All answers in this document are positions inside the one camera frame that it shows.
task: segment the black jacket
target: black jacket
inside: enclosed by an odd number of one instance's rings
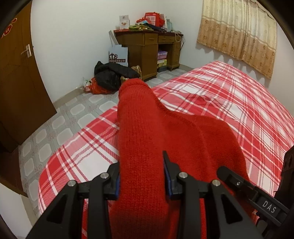
[[[102,64],[100,61],[94,69],[97,84],[106,90],[118,91],[121,86],[121,76],[125,78],[139,78],[140,74],[130,67],[109,62]]]

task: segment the curtain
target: curtain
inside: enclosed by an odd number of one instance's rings
[[[255,0],[203,0],[197,42],[272,77],[277,23]]]

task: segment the stack of boxes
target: stack of boxes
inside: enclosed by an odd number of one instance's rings
[[[167,52],[165,51],[158,51],[157,54],[157,72],[162,72],[167,69]]]

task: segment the plaid bedsheet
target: plaid bedsheet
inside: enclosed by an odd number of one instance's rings
[[[231,65],[216,61],[164,82],[153,92],[170,110],[226,121],[244,153],[250,180],[274,195],[284,154],[294,144],[294,119],[267,89]],[[52,155],[39,179],[41,213],[69,180],[92,180],[117,162],[116,116],[117,106]]]

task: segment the wooden desk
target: wooden desk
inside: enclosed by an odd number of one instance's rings
[[[123,47],[128,47],[129,67],[139,65],[142,79],[157,75],[158,49],[168,52],[169,70],[180,66],[181,36],[174,33],[158,31],[126,31],[115,33],[116,39]]]

